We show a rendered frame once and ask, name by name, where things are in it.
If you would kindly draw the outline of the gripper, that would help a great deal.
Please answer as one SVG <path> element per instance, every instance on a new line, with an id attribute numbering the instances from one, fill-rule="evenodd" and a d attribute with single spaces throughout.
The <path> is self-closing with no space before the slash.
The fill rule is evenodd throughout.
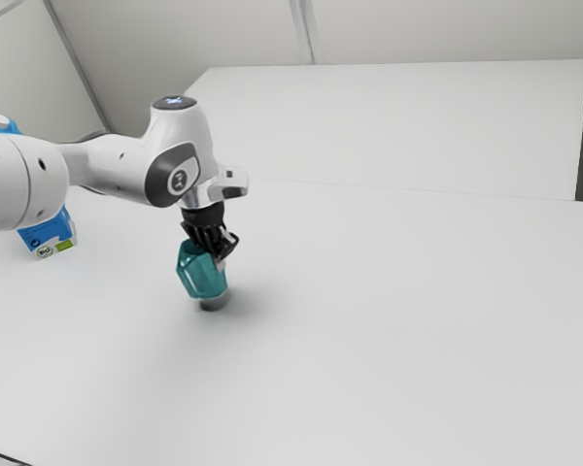
<path id="1" fill-rule="evenodd" d="M 239 243 L 237 235 L 229 232 L 223 221 L 224 203 L 214 203 L 201 209 L 181 209 L 182 227 L 190 240 L 213 257 L 228 257 Z M 226 267 L 224 259 L 215 258 L 218 272 Z"/>

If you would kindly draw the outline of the teal faceted mug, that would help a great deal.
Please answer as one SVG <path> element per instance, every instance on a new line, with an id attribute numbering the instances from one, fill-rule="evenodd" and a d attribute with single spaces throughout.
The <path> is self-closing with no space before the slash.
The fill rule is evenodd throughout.
<path id="1" fill-rule="evenodd" d="M 181 242 L 176 273 L 189 297 L 210 300 L 227 291 L 224 267 L 220 268 L 213 256 L 199 248 L 191 239 Z"/>

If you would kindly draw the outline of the blue and white carton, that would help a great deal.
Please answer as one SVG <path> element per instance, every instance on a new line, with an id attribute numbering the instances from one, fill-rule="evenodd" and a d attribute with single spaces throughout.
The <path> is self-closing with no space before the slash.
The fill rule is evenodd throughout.
<path id="1" fill-rule="evenodd" d="M 0 114 L 0 232 L 16 231 L 41 259 L 74 247 L 68 187 L 66 162 L 54 145 L 23 135 Z"/>

